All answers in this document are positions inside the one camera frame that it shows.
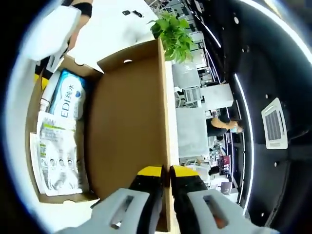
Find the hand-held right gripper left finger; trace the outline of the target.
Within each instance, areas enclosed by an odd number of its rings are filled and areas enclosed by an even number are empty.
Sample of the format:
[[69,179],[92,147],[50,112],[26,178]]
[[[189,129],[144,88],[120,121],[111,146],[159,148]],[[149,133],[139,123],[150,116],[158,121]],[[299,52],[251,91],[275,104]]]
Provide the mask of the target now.
[[59,234],[153,234],[156,231],[163,196],[163,167],[140,170],[128,189],[120,188],[99,201],[90,219]]

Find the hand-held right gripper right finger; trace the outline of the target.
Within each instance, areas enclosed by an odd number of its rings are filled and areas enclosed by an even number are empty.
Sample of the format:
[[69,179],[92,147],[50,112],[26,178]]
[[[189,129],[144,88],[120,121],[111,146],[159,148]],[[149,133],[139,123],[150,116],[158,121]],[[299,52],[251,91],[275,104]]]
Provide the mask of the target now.
[[278,234],[253,224],[243,209],[224,194],[208,189],[199,174],[188,167],[170,167],[174,211],[182,234]]

